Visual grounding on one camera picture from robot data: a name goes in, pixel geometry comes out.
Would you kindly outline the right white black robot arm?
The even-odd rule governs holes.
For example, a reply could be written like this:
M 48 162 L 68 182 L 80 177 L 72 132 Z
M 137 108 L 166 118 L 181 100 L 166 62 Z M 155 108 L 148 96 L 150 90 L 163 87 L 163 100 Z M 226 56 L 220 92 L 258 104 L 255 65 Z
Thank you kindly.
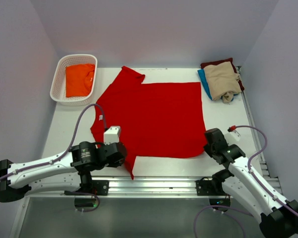
M 205 152 L 223 170 L 211 180 L 196 181 L 197 189 L 209 195 L 230 195 L 259 223 L 266 238 L 289 238 L 298 234 L 298 202 L 289 201 L 252 166 L 251 159 L 235 144 L 228 144 L 218 128 L 205 132 Z

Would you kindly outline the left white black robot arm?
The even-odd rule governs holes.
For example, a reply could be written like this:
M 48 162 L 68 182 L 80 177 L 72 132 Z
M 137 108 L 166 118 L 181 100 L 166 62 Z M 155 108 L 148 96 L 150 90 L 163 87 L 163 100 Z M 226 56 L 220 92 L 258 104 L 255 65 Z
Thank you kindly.
M 55 156 L 24 164 L 0 161 L 0 202 L 18 201 L 26 195 L 63 190 L 72 194 L 97 194 L 92 171 L 123 165 L 127 149 L 121 142 L 81 142 Z

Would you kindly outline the red t shirt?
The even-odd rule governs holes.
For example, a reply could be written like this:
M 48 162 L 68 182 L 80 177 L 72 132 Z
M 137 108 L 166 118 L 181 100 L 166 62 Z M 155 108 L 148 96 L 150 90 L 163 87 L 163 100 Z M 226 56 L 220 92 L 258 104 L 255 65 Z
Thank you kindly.
M 144 79 L 123 66 L 97 100 L 90 129 L 94 140 L 102 142 L 106 127 L 121 128 L 130 173 L 137 156 L 187 159 L 201 155 L 207 143 L 201 84 L 145 84 Z

